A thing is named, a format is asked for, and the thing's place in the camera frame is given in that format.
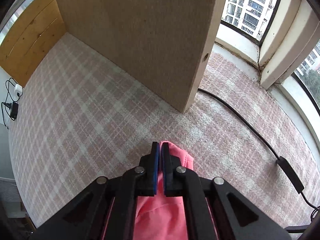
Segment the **high-rise building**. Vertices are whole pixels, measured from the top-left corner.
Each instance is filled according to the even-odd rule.
[[[226,0],[222,20],[261,40],[277,0]]]
[[[316,46],[312,49],[309,55],[306,57],[304,61],[300,64],[300,66],[295,70],[296,74],[300,74],[303,76],[305,73],[308,74],[310,69],[316,70],[320,74],[320,41],[316,44]]]

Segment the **black cable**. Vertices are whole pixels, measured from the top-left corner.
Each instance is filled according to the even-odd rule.
[[[12,78],[12,77],[9,78],[9,80],[7,80],[7,81],[5,82],[5,88],[7,89],[7,92],[8,92],[8,93],[7,93],[7,98],[8,98],[8,95],[10,95],[11,100],[16,103],[16,102],[19,101],[20,97],[23,95],[23,90],[22,90],[21,95],[18,95],[18,99],[17,99],[17,100],[13,100],[13,98],[12,98],[10,92],[9,92],[9,83],[11,83],[11,85],[13,85],[14,87],[15,87],[15,85],[10,81],[11,79],[12,79],[16,84],[18,84],[18,83],[14,80],[14,78]]]
[[[6,126],[6,124],[5,124],[5,121],[4,121],[3,108],[2,108],[2,105],[3,105],[3,104],[4,104],[4,103],[2,102],[2,103],[1,103],[2,119],[3,119],[3,124],[4,124],[4,126],[7,128],[7,126]]]
[[[271,145],[255,130],[255,128],[252,127],[252,125],[250,125],[246,119],[244,119],[232,106],[230,106],[227,102],[223,101],[221,98],[217,97],[216,95],[214,95],[213,93],[210,93],[209,91],[206,91],[206,90],[203,90],[201,88],[198,88],[198,91],[202,92],[202,93],[205,93],[211,97],[213,97],[214,99],[216,99],[217,101],[219,101],[220,103],[222,103],[223,105],[225,105],[227,108],[229,108],[229,110],[231,110],[231,112],[233,112],[242,122],[244,122],[244,124],[250,128],[250,130],[256,135],[259,137],[259,139],[261,141],[264,142],[264,144],[270,149],[270,151],[274,154],[274,156],[279,160],[279,156],[278,154],[275,152],[275,150],[271,147]],[[310,206],[312,207],[314,210],[313,212],[311,213],[311,216],[310,216],[310,220],[312,222],[315,214],[317,212],[320,212],[320,206],[319,207],[316,207],[315,205],[311,204],[307,199],[306,199],[306,196],[303,194],[303,192],[301,192],[301,195],[304,199],[304,201]]]
[[[6,96],[6,98],[5,98],[5,101],[1,103],[1,112],[2,112],[3,124],[4,124],[4,126],[5,126],[7,129],[8,129],[8,126],[5,124],[5,121],[4,121],[4,113],[3,113],[3,106],[2,106],[2,105],[4,105],[4,109],[5,109],[6,113],[7,113],[7,115],[10,117],[10,119],[11,119],[12,121],[14,121],[15,119],[13,119],[13,118],[10,116],[10,114],[9,114],[8,111],[7,111],[7,108],[6,108],[6,105],[5,105],[5,104],[7,103],[8,96],[10,96],[11,100],[16,103],[16,102],[19,101],[20,97],[23,95],[23,90],[22,90],[21,95],[17,95],[17,96],[18,96],[18,100],[13,100],[13,98],[12,98],[10,92],[9,92],[9,84],[13,85],[14,87],[15,87],[15,84],[13,84],[13,83],[11,82],[11,80],[13,80],[16,84],[18,84],[18,82],[17,82],[14,78],[12,78],[12,77],[9,78],[9,80],[7,80],[7,81],[5,82],[5,88],[7,89],[7,96]]]
[[[310,220],[312,221],[312,220],[314,219],[315,214],[316,214],[317,212],[320,212],[320,209],[319,209],[320,206],[316,207],[315,205],[311,204],[311,203],[307,200],[307,198],[306,198],[306,196],[304,195],[303,192],[301,192],[301,195],[302,195],[304,201],[305,201],[310,207],[312,207],[312,208],[314,209],[313,212],[312,212],[311,215],[310,215]]]
[[[259,137],[259,139],[261,141],[264,142],[265,145],[267,145],[267,147],[270,149],[270,151],[274,154],[274,156],[279,160],[279,156],[277,155],[276,151],[271,147],[271,145],[255,130],[255,128],[253,128],[251,126],[251,124],[249,124],[246,119],[244,119],[235,109],[233,109],[232,106],[230,106],[228,103],[226,103],[225,101],[223,101],[221,98],[217,97],[216,95],[210,93],[209,91],[203,90],[201,88],[198,88],[198,91],[205,93],[211,97],[213,97],[214,99],[218,100],[219,102],[221,102],[222,104],[224,104],[227,108],[229,108],[242,122],[244,122],[244,124],[246,126],[248,126],[250,128],[250,130]]]

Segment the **carpet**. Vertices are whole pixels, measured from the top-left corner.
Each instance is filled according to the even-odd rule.
[[[309,201],[320,203],[311,152],[265,90],[213,52],[200,87],[251,123],[291,163]],[[312,211],[268,148],[223,105],[198,92],[181,114],[69,33],[31,76],[9,136],[18,189],[36,226],[97,176],[136,166],[154,140],[186,150],[200,176],[224,177],[283,227],[308,223]]]

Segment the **pink cloth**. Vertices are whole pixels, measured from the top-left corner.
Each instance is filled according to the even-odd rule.
[[[172,142],[168,143],[170,154],[179,157],[182,166],[193,170],[193,158]],[[157,195],[138,197],[133,239],[188,239],[182,197],[164,196],[162,173],[158,175]]]

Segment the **tree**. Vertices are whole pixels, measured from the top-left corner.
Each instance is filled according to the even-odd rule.
[[[320,74],[310,69],[308,74],[305,73],[303,76],[299,75],[299,77],[320,106]]]

